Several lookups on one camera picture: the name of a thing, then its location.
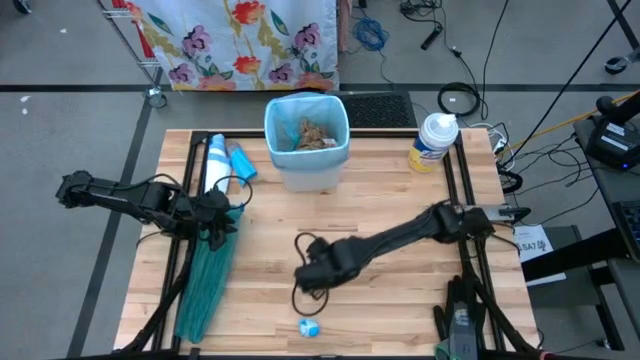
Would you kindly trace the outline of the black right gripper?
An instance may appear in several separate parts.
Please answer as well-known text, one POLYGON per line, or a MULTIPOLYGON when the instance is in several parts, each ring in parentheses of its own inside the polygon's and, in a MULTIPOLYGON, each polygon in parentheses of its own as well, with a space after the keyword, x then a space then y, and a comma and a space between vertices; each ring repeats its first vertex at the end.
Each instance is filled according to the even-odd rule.
POLYGON ((315 293, 341 286, 361 272, 361 257, 355 237, 328 243, 316 238, 306 250, 307 262, 294 271, 303 293, 315 293))

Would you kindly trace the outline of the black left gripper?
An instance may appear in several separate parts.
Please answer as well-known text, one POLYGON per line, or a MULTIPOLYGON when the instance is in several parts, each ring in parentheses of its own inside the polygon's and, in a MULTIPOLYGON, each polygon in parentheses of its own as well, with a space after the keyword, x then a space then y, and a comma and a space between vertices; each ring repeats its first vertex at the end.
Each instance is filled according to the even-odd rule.
POLYGON ((225 234, 236 233, 236 221, 229 215, 231 205, 227 196, 212 189, 194 198, 195 219, 200 231, 210 232, 208 245, 212 252, 225 244, 225 234))

